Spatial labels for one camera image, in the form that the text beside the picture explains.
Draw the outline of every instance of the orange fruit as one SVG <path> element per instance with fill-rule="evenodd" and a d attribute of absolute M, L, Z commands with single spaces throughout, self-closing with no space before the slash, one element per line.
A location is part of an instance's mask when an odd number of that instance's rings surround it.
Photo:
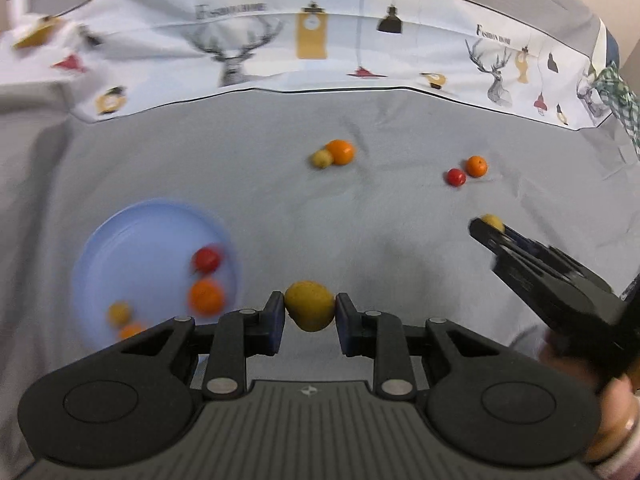
<path fill-rule="evenodd" d="M 203 316 L 219 314 L 225 306 L 225 291 L 215 280 L 198 280 L 191 285 L 189 306 Z"/>
<path fill-rule="evenodd" d="M 337 164 L 338 166 L 349 164 L 356 155 L 355 146 L 346 140 L 332 140 L 325 146 L 325 148 L 333 155 L 334 164 Z"/>
<path fill-rule="evenodd" d="M 133 323 L 129 323 L 128 325 L 123 326 L 118 332 L 118 337 L 120 339 L 126 339 L 127 337 L 131 337 L 133 335 L 139 334 L 140 332 L 144 332 L 145 327 L 142 323 L 134 321 Z"/>
<path fill-rule="evenodd" d="M 486 172 L 489 170 L 489 165 L 484 158 L 479 155 L 474 155 L 466 162 L 465 169 L 470 176 L 478 178 L 479 176 L 486 175 Z"/>

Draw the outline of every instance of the deer print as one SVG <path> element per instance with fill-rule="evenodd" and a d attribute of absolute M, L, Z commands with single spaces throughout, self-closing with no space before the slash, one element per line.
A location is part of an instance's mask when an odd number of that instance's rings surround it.
<path fill-rule="evenodd" d="M 578 99 L 582 101 L 582 104 L 587 109 L 589 115 L 597 119 L 604 115 L 607 111 L 607 107 L 602 103 L 593 102 L 593 83 L 595 80 L 595 70 L 582 72 L 582 77 L 578 80 L 578 83 L 575 86 L 575 93 L 578 96 Z"/>
<path fill-rule="evenodd" d="M 480 61 L 480 57 L 482 53 L 478 54 L 478 45 L 482 40 L 478 40 L 474 43 L 474 46 L 469 47 L 469 43 L 465 40 L 466 49 L 469 52 L 469 59 L 473 61 L 474 65 L 478 67 L 480 72 L 485 74 L 491 74 L 494 76 L 494 83 L 489 87 L 486 96 L 489 98 L 491 102 L 496 103 L 498 106 L 510 107 L 513 103 L 511 101 L 511 94 L 502 86 L 502 70 L 509 60 L 511 59 L 511 54 L 507 56 L 507 48 L 504 48 L 504 55 L 502 59 L 500 56 L 495 57 L 495 63 L 491 65 L 491 70 L 487 70 L 482 62 Z"/>
<path fill-rule="evenodd" d="M 251 80 L 251 76 L 247 76 L 242 70 L 242 64 L 255 55 L 253 52 L 255 49 L 273 41 L 282 30 L 282 22 L 278 22 L 275 27 L 272 27 L 261 16 L 256 16 L 255 18 L 262 25 L 262 35 L 256 39 L 255 34 L 249 31 L 248 43 L 240 47 L 236 56 L 228 56 L 219 46 L 214 36 L 210 36 L 207 43 L 205 43 L 203 33 L 207 25 L 201 27 L 196 34 L 188 38 L 190 43 L 199 51 L 212 54 L 211 59 L 224 64 L 222 76 L 220 76 L 220 86 L 237 85 Z"/>

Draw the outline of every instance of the black tongs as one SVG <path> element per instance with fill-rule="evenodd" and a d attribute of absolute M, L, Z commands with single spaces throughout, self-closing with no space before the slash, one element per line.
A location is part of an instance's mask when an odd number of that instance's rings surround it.
<path fill-rule="evenodd" d="M 558 355 L 591 364 L 600 379 L 597 392 L 640 355 L 640 301 L 620 300 L 567 254 L 507 226 L 502 232 L 475 218 L 469 233 L 495 254 L 494 273 L 555 333 Z"/>

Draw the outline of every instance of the clock face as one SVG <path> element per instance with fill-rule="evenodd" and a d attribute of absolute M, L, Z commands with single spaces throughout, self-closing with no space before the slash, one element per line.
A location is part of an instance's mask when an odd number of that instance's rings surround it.
<path fill-rule="evenodd" d="M 316 28 L 320 27 L 320 18 L 318 18 L 315 14 L 310 14 L 305 19 L 304 25 L 306 30 L 316 30 Z"/>

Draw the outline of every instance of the human hand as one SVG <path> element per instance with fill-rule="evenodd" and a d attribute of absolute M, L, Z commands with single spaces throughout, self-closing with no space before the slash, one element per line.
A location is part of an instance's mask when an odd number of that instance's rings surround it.
<path fill-rule="evenodd" d="M 571 375 L 593 390 L 596 389 L 598 375 L 590 364 L 582 359 L 559 357 L 548 339 L 540 351 L 539 359 L 555 370 Z M 587 462 L 600 462 L 612 456 L 625 443 L 638 421 L 638 402 L 627 375 L 611 380 L 598 399 L 602 414 L 600 427 L 584 457 Z"/>

